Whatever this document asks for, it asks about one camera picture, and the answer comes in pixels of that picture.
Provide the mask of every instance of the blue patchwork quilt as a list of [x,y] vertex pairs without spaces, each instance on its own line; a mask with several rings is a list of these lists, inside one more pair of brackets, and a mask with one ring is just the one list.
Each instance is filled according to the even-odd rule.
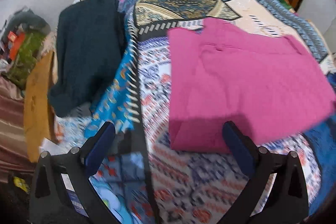
[[[82,145],[105,121],[120,132],[116,156],[105,159],[90,181],[124,223],[217,223],[247,182],[231,155],[170,149],[171,69],[167,30],[201,32],[205,17],[231,21],[250,33],[294,35],[311,51],[328,78],[335,71],[323,39],[309,22],[278,0],[119,0],[128,47],[111,86],[91,106],[92,118],[57,118],[61,146]],[[263,144],[270,151],[298,153],[310,214],[336,179],[336,116],[305,133]],[[254,213],[262,210],[269,183]]]

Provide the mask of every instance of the bed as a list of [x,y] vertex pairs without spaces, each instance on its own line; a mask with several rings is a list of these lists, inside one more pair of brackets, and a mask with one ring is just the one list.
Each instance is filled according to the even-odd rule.
[[[331,53],[312,22],[295,14],[286,0],[119,0],[128,47],[92,117],[55,118],[59,147],[81,146],[104,121],[120,138],[90,181],[122,223],[217,223],[247,182],[231,155],[170,149],[168,133],[171,65],[167,30],[202,31],[203,19],[231,21],[249,33],[291,34],[312,53],[325,75],[335,72]],[[298,153],[307,185],[310,215],[336,178],[336,116],[304,133],[264,144],[271,152]],[[262,210],[274,177],[254,213]]]

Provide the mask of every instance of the metal screw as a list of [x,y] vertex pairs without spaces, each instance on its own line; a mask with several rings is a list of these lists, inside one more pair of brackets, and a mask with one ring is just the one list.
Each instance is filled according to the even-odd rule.
[[79,147],[75,146],[75,147],[71,148],[70,152],[72,154],[77,154],[79,152]]
[[266,154],[267,153],[267,148],[266,147],[263,147],[263,146],[260,146],[259,147],[259,152],[262,153],[262,154]]
[[295,151],[290,151],[289,154],[293,157],[296,158],[297,157],[297,153]]
[[45,158],[46,156],[48,156],[48,151],[43,151],[40,156],[41,158]]

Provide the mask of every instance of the pile of clothes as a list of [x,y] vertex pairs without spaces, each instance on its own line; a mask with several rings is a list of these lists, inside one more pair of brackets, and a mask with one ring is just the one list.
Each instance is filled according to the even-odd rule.
[[33,173],[24,136],[26,81],[41,57],[50,50],[44,19],[27,7],[11,15],[0,30],[0,180],[8,173]]

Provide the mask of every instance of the pink cloth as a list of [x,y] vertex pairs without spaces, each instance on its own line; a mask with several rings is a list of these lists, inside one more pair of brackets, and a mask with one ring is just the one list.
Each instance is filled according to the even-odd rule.
[[202,34],[168,31],[171,148],[229,152],[221,129],[233,121],[262,144],[310,129],[334,112],[335,93],[293,36],[249,34],[221,19]]

